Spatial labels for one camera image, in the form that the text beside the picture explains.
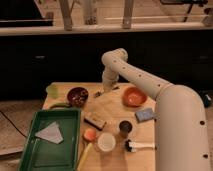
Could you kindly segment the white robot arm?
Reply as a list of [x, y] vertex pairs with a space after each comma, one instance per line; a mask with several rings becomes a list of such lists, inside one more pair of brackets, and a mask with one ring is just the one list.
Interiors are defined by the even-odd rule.
[[127, 63], [119, 48], [102, 56], [102, 83], [111, 90], [123, 77], [155, 101], [156, 171], [212, 171], [205, 107], [193, 89]]

